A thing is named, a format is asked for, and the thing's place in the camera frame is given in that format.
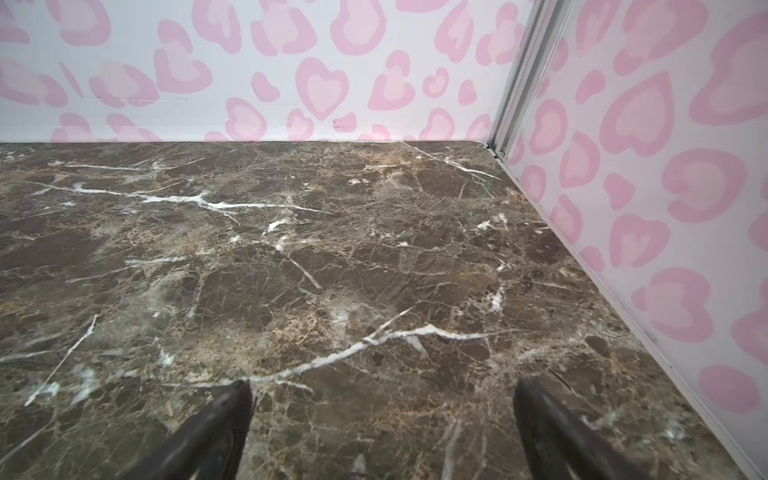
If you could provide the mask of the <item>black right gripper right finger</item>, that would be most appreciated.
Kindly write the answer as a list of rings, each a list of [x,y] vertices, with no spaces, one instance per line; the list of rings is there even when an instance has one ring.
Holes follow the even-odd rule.
[[[646,479],[536,378],[518,380],[513,412],[528,469],[535,480]]]

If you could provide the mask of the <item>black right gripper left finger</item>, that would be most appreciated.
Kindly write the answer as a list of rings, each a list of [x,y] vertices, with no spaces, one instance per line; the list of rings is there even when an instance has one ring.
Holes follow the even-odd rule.
[[[253,415],[250,384],[237,380],[185,420],[124,479],[234,479]]]

